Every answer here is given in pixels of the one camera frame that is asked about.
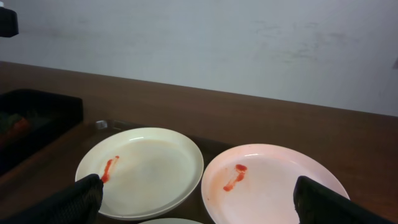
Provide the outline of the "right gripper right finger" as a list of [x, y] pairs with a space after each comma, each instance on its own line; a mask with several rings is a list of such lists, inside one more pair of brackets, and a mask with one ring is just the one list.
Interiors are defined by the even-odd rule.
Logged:
[[293, 198], [300, 224], [394, 224], [304, 175]]

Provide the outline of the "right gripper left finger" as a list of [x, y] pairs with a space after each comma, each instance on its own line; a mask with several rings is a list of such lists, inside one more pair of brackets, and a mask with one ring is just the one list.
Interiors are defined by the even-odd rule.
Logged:
[[103, 199], [103, 181], [90, 174], [1, 224], [94, 223]]

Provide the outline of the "cream white plate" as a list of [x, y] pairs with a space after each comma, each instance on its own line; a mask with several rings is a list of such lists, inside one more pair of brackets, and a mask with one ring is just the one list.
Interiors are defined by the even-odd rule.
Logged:
[[145, 220], [187, 199], [203, 170], [202, 153], [190, 138], [164, 128], [137, 128], [92, 147], [80, 161], [75, 179], [96, 174], [104, 182], [100, 214]]

